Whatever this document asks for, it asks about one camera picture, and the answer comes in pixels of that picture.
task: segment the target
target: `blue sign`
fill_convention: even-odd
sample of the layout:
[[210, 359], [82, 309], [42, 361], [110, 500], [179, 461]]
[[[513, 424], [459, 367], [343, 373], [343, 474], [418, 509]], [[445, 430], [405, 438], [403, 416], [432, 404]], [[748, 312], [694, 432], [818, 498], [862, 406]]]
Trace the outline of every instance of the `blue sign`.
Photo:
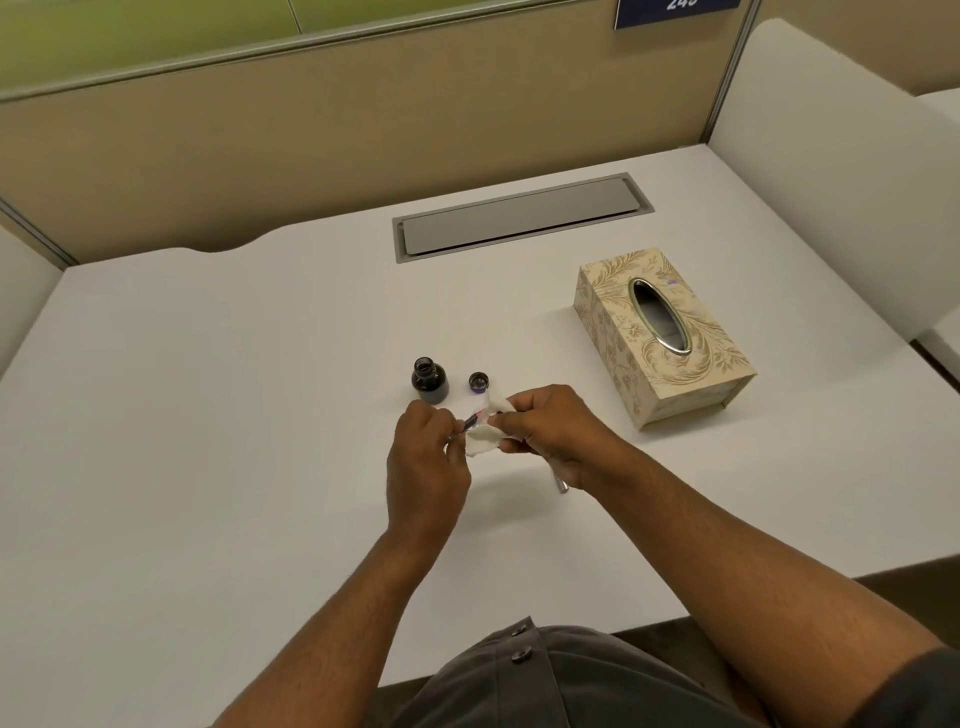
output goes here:
[[740, 7], [740, 0], [620, 0], [616, 6], [616, 29], [660, 23], [675, 17], [728, 11]]

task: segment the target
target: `dark sleeve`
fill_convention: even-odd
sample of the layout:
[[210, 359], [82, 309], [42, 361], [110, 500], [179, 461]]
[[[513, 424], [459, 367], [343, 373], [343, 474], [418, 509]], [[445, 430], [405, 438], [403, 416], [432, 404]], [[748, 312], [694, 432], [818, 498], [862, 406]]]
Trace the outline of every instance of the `dark sleeve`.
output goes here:
[[848, 728], [960, 726], [960, 652], [938, 649], [918, 657], [884, 683]]

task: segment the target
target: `white tabletop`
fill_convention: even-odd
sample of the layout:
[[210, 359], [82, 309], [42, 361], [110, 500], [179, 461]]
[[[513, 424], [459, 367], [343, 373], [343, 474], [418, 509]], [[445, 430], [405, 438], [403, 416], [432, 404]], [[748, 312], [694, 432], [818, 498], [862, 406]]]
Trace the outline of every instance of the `white tabletop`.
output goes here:
[[[395, 262], [395, 216], [623, 171], [655, 213]], [[580, 264], [652, 246], [759, 377], [712, 419], [639, 434], [571, 304]], [[569, 382], [843, 573], [960, 551], [960, 397], [709, 149], [682, 149], [67, 271], [0, 382], [0, 723], [211, 722], [383, 528], [421, 355], [457, 389], [478, 369], [507, 393]], [[537, 459], [471, 468], [384, 683], [528, 614], [607, 631], [684, 614]]]
[[[920, 98], [960, 124], [960, 88], [928, 93]], [[937, 361], [960, 378], [960, 308], [953, 309], [943, 321], [917, 338]]]

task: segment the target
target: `floral patterned tissue box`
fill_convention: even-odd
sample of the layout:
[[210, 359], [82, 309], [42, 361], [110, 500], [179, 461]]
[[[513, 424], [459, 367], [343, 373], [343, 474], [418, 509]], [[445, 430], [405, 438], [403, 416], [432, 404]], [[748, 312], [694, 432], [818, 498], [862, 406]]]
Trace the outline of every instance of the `floral patterned tissue box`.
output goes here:
[[581, 267], [573, 307], [637, 428], [726, 406], [756, 376], [657, 248]]

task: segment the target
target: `green glass panel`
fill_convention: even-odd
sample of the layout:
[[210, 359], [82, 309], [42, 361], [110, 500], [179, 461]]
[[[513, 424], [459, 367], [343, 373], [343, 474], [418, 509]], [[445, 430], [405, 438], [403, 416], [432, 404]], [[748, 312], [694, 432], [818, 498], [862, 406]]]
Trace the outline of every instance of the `green glass panel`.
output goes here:
[[293, 0], [305, 33], [470, 5], [468, 0]]
[[287, 0], [0, 0], [0, 88], [296, 34]]

